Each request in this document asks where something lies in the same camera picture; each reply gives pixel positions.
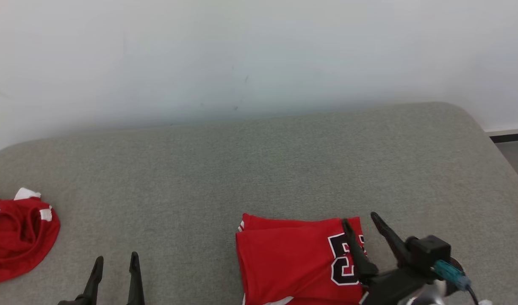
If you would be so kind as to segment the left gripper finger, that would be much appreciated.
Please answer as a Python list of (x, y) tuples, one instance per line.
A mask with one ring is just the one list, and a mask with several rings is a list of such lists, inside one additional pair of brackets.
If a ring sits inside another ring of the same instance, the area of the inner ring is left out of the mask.
[(104, 267), (104, 257), (100, 255), (96, 258), (94, 267), (91, 270), (84, 292), (81, 294), (82, 305), (96, 305), (98, 297), (98, 286), (102, 281)]
[(139, 264), (139, 255), (137, 252), (131, 253), (129, 273), (130, 287), (127, 298), (127, 305), (144, 305), (144, 288), (141, 268)]

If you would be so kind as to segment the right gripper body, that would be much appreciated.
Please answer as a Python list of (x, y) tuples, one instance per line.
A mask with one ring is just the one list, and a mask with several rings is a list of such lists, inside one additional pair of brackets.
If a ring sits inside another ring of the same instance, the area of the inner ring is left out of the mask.
[(359, 301), (360, 305), (398, 305), (423, 290), (425, 285), (437, 279), (432, 274), (423, 274), (413, 268), (400, 268), (390, 272), (379, 282), (373, 281)]

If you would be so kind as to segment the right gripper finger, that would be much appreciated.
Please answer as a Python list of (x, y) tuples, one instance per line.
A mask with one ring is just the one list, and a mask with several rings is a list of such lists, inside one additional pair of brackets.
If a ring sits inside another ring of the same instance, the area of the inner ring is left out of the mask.
[(379, 234), (385, 238), (387, 244), (389, 245), (394, 257), (397, 261), (397, 267), (403, 268), (408, 265), (410, 261), (410, 252), (407, 249), (404, 241), (392, 230), (388, 224), (377, 214), (376, 212), (371, 212), (371, 219), (375, 224)]
[(360, 243), (359, 236), (351, 227), (348, 219), (342, 219), (342, 227), (346, 234), (349, 251), (354, 264), (354, 274), (358, 280), (369, 280), (378, 275), (378, 268), (372, 262), (369, 262)]

